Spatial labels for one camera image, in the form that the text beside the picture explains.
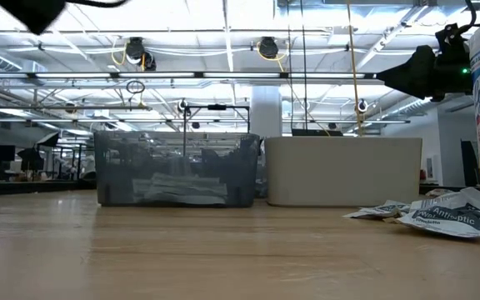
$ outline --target white pillar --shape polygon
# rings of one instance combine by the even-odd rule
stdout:
[[[254,86],[251,96],[251,133],[261,138],[283,135],[283,106],[279,86]]]

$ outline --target wooden table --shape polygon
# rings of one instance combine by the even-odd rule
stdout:
[[[2,196],[0,299],[480,299],[480,241],[351,211]]]

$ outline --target gray plastic bin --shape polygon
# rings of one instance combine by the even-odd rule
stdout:
[[[253,205],[259,137],[96,132],[97,200],[106,206]]]

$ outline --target black monitor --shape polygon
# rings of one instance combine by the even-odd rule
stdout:
[[[0,162],[13,162],[16,157],[16,146],[0,145]]]
[[[292,136],[294,137],[343,137],[343,133],[338,130],[305,130],[292,129]]]

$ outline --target desk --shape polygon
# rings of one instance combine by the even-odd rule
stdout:
[[[0,299],[480,298],[480,241],[341,217],[351,211],[0,196]]]

